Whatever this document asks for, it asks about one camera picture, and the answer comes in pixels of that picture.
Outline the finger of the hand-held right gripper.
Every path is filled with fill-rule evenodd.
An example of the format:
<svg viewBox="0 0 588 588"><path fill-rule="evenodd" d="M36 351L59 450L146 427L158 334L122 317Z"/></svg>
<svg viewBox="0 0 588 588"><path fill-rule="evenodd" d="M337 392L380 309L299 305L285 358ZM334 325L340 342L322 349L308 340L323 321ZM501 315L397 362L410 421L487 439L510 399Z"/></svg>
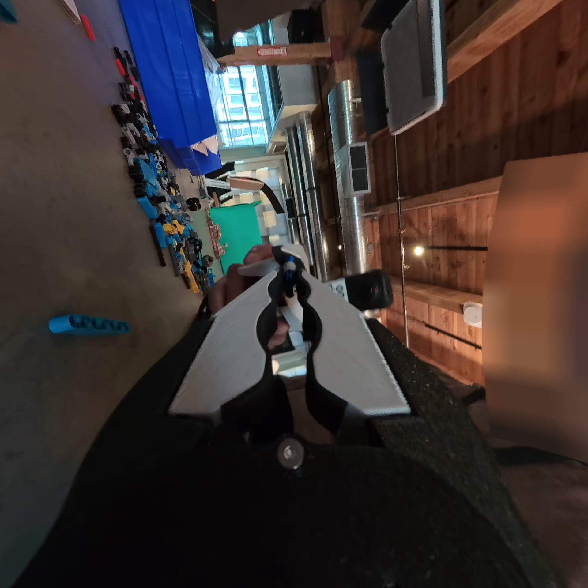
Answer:
<svg viewBox="0 0 588 588"><path fill-rule="evenodd" d="M301 272L303 270L308 270L308 258L305 252L305 248L302 245L289 243L286 245L281 245L281 265L283 270L283 265L286 263L288 258L293 256L295 259L297 270L296 272Z"/></svg>
<svg viewBox="0 0 588 588"><path fill-rule="evenodd" d="M263 259L251 264L244 264L238 268L239 275L243 277L263 277L271 272L278 271L282 265L276 259Z"/></svg>

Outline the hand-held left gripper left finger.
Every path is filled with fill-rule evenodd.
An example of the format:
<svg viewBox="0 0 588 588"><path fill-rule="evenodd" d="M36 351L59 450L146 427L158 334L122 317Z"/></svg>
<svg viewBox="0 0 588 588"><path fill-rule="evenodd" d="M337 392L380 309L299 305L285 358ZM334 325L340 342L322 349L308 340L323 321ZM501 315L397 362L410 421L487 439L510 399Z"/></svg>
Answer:
<svg viewBox="0 0 588 588"><path fill-rule="evenodd" d="M268 342L277 330L281 296L282 271L273 269L214 316L169 407L170 415L212 417L272 378Z"/></svg>

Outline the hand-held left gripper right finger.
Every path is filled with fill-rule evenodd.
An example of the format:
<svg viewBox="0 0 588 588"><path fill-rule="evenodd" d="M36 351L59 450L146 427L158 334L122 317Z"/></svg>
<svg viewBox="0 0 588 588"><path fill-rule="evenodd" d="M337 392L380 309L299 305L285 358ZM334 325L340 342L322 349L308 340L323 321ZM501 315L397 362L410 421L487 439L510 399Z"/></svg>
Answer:
<svg viewBox="0 0 588 588"><path fill-rule="evenodd" d="M298 277L298 297L311 342L306 376L311 415L410 415L410 405L368 319L305 270Z"/></svg>

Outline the pile of building pieces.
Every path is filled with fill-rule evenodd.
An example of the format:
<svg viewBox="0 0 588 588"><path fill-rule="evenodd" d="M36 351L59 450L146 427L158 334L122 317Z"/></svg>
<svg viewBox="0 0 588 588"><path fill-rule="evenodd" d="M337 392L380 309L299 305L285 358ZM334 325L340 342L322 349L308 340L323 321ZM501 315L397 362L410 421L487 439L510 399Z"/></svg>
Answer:
<svg viewBox="0 0 588 588"><path fill-rule="evenodd" d="M167 165L158 132L136 78L128 51L112 48L121 80L111 112L121 130L122 154L137 204L148 220L151 240L162 267L170 266L185 287L206 294L214 284L212 257L192 224L176 174Z"/></svg>

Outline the thick teal perforated beam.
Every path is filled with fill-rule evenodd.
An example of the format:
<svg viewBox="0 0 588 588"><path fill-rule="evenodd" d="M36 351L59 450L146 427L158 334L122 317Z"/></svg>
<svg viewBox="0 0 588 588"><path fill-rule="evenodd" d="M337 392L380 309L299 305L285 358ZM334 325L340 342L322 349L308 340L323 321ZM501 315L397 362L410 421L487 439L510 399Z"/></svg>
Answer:
<svg viewBox="0 0 588 588"><path fill-rule="evenodd" d="M130 326L127 322L95 318L79 313L61 315L48 321L48 329L53 334L74 334L80 336L114 336L128 334Z"/></svg>

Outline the white desk lamp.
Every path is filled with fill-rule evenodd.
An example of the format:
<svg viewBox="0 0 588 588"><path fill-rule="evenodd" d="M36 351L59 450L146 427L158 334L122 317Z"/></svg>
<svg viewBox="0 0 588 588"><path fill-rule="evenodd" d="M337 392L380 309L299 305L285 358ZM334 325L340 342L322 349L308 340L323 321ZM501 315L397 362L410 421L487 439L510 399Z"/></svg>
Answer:
<svg viewBox="0 0 588 588"><path fill-rule="evenodd" d="M246 192L262 192L268 198L270 204L277 214L285 213L281 200L276 196L272 188L258 179L229 176L227 180L220 180L204 177L204 183L206 187L229 189L229 191L233 189L240 189L245 190Z"/></svg>

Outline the person's right hand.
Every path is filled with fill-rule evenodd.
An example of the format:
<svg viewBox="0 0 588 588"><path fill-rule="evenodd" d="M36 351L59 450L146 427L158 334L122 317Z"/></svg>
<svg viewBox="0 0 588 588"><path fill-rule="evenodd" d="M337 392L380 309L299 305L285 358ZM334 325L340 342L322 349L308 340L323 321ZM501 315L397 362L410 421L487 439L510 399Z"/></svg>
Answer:
<svg viewBox="0 0 588 588"><path fill-rule="evenodd" d="M208 309L211 316L217 314L232 300L255 284L259 276L244 276L239 273L243 266L253 265L266 259L273 259L271 244L260 244L252 247L242 263L232 264L226 275L210 289L208 293Z"/></svg>

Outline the teal tote bag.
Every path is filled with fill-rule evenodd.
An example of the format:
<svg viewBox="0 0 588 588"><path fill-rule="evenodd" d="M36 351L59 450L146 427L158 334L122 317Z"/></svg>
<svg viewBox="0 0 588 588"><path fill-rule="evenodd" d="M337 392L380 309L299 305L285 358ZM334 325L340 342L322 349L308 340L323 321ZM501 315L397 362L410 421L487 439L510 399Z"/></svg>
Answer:
<svg viewBox="0 0 588 588"><path fill-rule="evenodd" d="M256 213L259 204L261 201L209 209L212 247L224 274L231 265L243 264L250 249L262 243Z"/></svg>

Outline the white vent grille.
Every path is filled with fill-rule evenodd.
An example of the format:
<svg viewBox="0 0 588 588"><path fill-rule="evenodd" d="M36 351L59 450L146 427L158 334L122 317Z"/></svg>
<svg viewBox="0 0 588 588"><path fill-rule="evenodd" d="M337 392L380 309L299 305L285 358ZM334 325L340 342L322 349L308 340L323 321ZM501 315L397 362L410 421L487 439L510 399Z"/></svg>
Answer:
<svg viewBox="0 0 588 588"><path fill-rule="evenodd" d="M369 145L367 142L350 143L348 146L350 194L363 196L371 191Z"/></svg>

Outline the blue storage bin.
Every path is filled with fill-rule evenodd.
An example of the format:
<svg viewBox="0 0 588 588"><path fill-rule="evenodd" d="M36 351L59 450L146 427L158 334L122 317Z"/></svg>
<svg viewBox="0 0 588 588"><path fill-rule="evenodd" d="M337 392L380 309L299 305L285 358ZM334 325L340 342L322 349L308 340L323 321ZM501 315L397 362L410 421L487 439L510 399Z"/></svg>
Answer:
<svg viewBox="0 0 588 588"><path fill-rule="evenodd" d="M189 1L119 1L128 37L158 132L176 167L193 175L222 166L217 126Z"/></svg>

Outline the grey hanging ceiling panel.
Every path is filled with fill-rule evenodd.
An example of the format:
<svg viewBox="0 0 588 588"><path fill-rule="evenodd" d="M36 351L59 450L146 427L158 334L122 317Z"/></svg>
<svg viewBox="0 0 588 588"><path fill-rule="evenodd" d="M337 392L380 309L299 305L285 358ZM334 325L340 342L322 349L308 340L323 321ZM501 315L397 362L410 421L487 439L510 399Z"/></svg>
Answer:
<svg viewBox="0 0 588 588"><path fill-rule="evenodd" d="M445 105L445 3L406 1L382 34L387 124L400 135Z"/></svg>

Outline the person's brown shirt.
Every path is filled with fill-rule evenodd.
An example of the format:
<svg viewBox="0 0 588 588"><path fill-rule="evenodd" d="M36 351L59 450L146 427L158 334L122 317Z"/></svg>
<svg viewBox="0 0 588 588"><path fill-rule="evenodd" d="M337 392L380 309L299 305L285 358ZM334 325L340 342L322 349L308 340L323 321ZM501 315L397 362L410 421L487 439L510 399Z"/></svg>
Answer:
<svg viewBox="0 0 588 588"><path fill-rule="evenodd" d="M587 463L490 434L486 391L458 383L453 394L495 452L532 534L568 587L587 587Z"/></svg>

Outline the narrow silver air duct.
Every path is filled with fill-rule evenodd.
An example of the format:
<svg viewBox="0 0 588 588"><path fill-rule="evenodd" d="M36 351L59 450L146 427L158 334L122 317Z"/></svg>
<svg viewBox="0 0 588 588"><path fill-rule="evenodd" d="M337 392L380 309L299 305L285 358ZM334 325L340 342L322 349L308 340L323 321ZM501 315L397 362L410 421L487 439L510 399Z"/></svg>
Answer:
<svg viewBox="0 0 588 588"><path fill-rule="evenodd" d="M308 111L298 113L296 129L298 131L300 163L310 223L315 274L320 281L327 282L329 280L329 251L325 235L320 186L315 171L316 150L311 114Z"/></svg>
<svg viewBox="0 0 588 588"><path fill-rule="evenodd" d="M302 181L302 169L300 167L300 156L298 147L298 134L295 127L285 128L285 136L289 157L290 175L292 178L292 189L295 198L296 214L298 218L300 241L308 247L307 206L305 203L305 192Z"/></svg>

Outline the wide silver air duct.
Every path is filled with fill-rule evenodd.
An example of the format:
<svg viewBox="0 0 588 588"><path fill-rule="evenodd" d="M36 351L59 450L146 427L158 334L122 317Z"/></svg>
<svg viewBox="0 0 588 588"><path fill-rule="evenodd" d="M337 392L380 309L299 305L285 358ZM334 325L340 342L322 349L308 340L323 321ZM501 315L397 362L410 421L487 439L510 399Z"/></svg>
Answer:
<svg viewBox="0 0 588 588"><path fill-rule="evenodd" d="M334 151L334 171L346 276L369 270L369 242L364 218L364 196L350 194L348 148L358 139L355 85L351 79L335 84L327 96Z"/></svg>

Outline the wooden post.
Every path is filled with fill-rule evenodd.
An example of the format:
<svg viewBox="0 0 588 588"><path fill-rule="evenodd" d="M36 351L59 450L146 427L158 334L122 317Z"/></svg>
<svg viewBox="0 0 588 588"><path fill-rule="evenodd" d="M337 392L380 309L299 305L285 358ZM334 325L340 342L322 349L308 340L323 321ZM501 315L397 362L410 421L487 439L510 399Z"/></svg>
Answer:
<svg viewBox="0 0 588 588"><path fill-rule="evenodd" d="M217 58L217 62L225 67L314 65L331 61L332 51L328 42L235 46L232 54Z"/></svg>

